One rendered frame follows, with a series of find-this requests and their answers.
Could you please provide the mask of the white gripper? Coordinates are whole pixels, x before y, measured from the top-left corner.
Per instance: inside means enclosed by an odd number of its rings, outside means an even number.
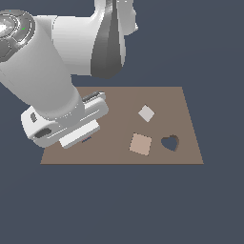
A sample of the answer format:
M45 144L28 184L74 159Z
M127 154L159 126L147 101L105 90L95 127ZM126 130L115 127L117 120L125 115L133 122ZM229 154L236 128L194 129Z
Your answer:
M47 148L60 142L67 149L100 130L97 119L106 115L109 108L105 102L106 94L95 91L82 98L85 113L78 117L73 126L63 125L57 118L46 119L39 115L33 106L21 114L21 122L28 139L37 146Z

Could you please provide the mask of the brown board with heart slot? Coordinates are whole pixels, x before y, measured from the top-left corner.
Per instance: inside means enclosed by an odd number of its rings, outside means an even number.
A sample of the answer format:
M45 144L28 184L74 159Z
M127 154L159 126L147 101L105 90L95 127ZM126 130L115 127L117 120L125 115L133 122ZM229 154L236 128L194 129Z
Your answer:
M55 143L44 150L43 165L197 164L203 163L183 90L180 87L102 87L109 112L100 130L68 149ZM147 105L154 116L138 112ZM130 151L132 136L152 139L148 156Z

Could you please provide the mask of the tan square block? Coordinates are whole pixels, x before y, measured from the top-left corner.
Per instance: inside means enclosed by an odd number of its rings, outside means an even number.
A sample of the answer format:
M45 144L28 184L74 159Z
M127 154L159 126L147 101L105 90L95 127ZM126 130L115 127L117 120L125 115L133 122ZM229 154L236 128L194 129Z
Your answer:
M152 139L150 137L135 133L132 136L130 151L148 156L150 153L151 144Z

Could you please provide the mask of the small white square block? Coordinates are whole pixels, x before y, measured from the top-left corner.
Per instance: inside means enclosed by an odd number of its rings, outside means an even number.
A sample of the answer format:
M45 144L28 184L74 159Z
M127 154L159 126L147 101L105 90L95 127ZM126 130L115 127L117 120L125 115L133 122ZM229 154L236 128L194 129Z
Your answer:
M144 105L143 108L138 112L138 114L146 122L149 122L154 116L154 111L150 107L148 107L147 105Z

